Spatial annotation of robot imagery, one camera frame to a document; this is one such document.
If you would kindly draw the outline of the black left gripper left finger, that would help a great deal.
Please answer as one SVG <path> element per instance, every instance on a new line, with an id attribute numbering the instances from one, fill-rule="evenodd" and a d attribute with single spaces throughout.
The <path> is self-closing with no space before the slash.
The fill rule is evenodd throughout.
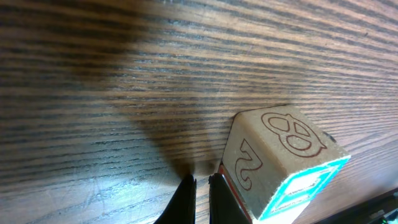
<path id="1" fill-rule="evenodd" d="M 179 184 L 173 197 L 155 224 L 194 224 L 197 180 L 187 175 Z"/>

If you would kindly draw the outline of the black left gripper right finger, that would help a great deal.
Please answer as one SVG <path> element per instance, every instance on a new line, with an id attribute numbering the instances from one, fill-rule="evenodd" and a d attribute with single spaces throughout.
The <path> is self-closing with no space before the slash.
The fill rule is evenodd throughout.
<path id="1" fill-rule="evenodd" d="M 210 224 L 249 224 L 223 176 L 209 176 Z"/>

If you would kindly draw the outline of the blue letter block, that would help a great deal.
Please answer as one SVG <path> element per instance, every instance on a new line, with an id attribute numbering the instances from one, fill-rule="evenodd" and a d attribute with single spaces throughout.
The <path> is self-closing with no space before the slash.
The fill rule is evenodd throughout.
<path id="1" fill-rule="evenodd" d="M 219 166 L 249 223 L 292 223 L 350 160 L 292 105 L 238 113 Z"/>

